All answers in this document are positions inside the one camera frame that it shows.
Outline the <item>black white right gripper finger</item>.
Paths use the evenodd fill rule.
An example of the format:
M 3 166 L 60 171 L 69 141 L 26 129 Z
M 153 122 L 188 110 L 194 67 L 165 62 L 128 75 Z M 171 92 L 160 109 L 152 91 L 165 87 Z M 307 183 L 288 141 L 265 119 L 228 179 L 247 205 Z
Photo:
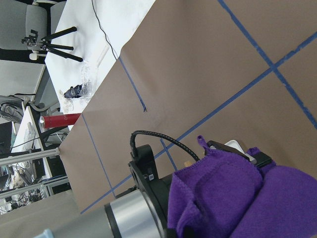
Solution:
M 267 154 L 263 152 L 258 152 L 255 155 L 250 155 L 248 153 L 245 153 L 236 140 L 230 140 L 227 144 L 221 144 L 219 142 L 210 140 L 207 142 L 207 146 L 210 149 L 221 150 L 221 151 L 230 152 L 230 153 L 234 153 L 239 156 L 242 156 L 258 168 L 263 168 L 271 164 L 270 156 L 268 156 Z

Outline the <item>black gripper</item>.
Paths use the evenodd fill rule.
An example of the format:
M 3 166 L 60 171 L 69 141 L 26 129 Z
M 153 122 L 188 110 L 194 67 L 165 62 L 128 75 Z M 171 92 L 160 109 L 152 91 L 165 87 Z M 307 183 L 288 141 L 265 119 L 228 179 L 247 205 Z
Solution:
M 168 197 L 172 175 L 159 178 L 156 162 L 150 145 L 136 148 L 136 155 L 131 155 L 128 167 L 138 189 L 144 192 L 162 223 L 167 222 Z

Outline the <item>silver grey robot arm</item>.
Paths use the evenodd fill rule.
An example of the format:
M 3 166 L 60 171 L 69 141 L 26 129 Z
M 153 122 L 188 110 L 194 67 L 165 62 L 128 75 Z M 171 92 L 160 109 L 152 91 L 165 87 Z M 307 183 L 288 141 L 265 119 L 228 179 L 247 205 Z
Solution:
M 128 166 L 133 189 L 43 238 L 229 238 L 264 237 L 267 194 L 262 189 L 271 157 L 198 137 L 205 156 L 160 178 L 150 145 L 131 137 Z

